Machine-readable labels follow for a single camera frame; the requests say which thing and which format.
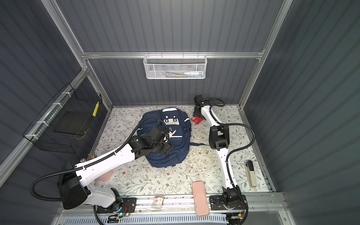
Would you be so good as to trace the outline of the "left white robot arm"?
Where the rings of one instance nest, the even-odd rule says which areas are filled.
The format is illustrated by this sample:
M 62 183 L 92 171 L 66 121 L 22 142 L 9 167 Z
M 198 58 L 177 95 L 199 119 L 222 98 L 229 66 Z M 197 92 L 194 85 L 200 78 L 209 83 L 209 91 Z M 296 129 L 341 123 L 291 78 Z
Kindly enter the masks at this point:
M 63 208 L 69 210 L 87 204 L 119 212 L 123 201 L 118 191 L 115 188 L 96 187 L 91 183 L 120 165 L 150 153 L 160 152 L 167 155 L 173 147 L 170 139 L 175 133 L 175 129 L 155 126 L 149 133 L 132 136 L 122 148 L 75 166 L 66 165 L 66 168 L 74 168 L 76 171 L 59 177 L 58 189 Z

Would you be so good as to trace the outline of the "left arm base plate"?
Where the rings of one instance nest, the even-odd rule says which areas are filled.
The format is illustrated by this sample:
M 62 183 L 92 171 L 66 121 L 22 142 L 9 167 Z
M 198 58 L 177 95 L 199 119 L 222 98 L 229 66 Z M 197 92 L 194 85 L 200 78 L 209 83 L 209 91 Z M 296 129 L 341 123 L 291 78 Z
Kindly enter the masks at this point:
M 122 198 L 121 200 L 116 200 L 113 204 L 111 204 L 107 208 L 98 206 L 96 212 L 99 214 L 133 213 L 135 212 L 136 204 L 137 204 L 137 198 L 130 198 L 130 197 Z

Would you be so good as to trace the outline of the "navy blue student backpack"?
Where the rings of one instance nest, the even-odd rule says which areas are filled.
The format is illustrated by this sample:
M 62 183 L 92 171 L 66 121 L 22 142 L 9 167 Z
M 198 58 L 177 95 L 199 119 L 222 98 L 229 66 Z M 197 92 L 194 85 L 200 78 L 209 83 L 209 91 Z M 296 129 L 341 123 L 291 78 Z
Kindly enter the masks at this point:
M 181 163 L 190 146 L 204 146 L 204 143 L 191 142 L 190 138 L 188 115 L 177 108 L 166 108 L 145 113 L 131 143 L 151 166 L 162 168 Z

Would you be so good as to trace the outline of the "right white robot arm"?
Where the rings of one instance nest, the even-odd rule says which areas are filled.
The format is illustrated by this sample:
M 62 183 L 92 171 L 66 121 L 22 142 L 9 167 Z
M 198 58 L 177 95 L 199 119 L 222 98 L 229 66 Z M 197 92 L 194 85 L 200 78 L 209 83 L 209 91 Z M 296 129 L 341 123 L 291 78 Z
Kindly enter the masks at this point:
M 206 120 L 210 125 L 209 145 L 215 150 L 223 173 L 222 202 L 227 208 L 234 208 L 241 200 L 241 191 L 235 180 L 230 163 L 230 124 L 223 123 L 213 111 L 214 107 L 224 107 L 225 102 L 218 98 L 204 99 L 201 95 L 194 97 L 193 116 Z

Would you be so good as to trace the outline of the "red card packet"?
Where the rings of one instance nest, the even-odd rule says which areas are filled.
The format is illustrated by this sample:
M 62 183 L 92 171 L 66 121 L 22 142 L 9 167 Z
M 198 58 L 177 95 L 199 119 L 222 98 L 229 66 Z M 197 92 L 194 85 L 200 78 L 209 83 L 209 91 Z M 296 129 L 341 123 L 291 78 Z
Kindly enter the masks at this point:
M 196 116 L 192 117 L 191 120 L 192 120 L 192 122 L 194 122 L 195 124 L 200 124 L 200 123 L 203 121 L 202 118 L 196 117 Z

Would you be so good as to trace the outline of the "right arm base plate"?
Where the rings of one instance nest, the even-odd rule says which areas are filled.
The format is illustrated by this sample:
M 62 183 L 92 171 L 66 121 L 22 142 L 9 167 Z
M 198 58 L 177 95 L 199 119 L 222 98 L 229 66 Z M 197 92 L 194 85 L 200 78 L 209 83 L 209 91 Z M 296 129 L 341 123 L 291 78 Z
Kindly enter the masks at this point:
M 238 195 L 232 197 L 226 197 L 224 195 L 214 195 L 209 197 L 211 209 L 213 211 L 225 211 L 225 210 L 240 210 L 243 211 L 247 208 L 245 204 L 245 196 L 239 198 Z

